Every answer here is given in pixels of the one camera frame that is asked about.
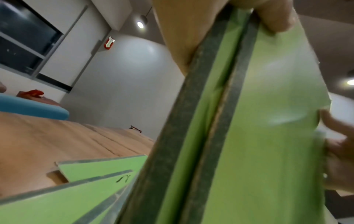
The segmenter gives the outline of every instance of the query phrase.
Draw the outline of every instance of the hand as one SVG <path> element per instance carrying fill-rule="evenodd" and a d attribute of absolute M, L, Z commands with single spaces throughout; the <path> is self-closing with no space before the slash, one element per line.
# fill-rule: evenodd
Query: hand
<path fill-rule="evenodd" d="M 228 0 L 153 0 L 155 15 L 172 58 L 188 73 L 198 45 Z M 274 32 L 290 29 L 295 23 L 292 0 L 231 0 L 233 5 L 254 8 L 263 23 Z"/>
<path fill-rule="evenodd" d="M 345 139 L 326 140 L 325 187 L 354 193 L 354 127 L 334 119 L 327 110 L 321 110 L 323 123 Z"/>

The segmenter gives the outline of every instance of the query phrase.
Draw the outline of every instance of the blue couch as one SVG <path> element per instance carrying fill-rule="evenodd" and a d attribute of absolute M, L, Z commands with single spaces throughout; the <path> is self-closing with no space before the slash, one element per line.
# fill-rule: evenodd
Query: blue couch
<path fill-rule="evenodd" d="M 62 107 L 27 100 L 20 97 L 8 96 L 1 93 L 0 111 L 56 120 L 67 120 L 69 118 L 69 111 Z"/>

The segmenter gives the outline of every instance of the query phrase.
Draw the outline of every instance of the arrow sign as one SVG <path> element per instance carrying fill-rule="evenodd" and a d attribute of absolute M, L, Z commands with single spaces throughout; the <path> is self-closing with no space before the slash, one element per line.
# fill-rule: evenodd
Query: arrow sign
<path fill-rule="evenodd" d="M 115 39 L 113 39 L 112 37 L 109 37 L 108 40 L 106 41 L 106 43 L 104 44 L 104 48 L 107 50 L 111 49 L 114 42 L 115 42 Z"/>

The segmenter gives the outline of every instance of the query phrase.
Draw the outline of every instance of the window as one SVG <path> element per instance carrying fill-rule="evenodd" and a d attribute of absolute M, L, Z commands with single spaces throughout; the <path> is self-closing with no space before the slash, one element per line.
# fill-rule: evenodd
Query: window
<path fill-rule="evenodd" d="M 0 0 L 0 64 L 36 76 L 63 34 L 22 0 Z"/>

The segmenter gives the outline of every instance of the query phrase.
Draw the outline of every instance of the wooden table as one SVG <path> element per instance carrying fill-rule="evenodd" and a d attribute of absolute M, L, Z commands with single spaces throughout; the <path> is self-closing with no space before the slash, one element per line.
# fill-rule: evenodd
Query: wooden table
<path fill-rule="evenodd" d="M 66 182 L 54 162 L 150 153 L 134 130 L 0 112 L 0 198 Z"/>

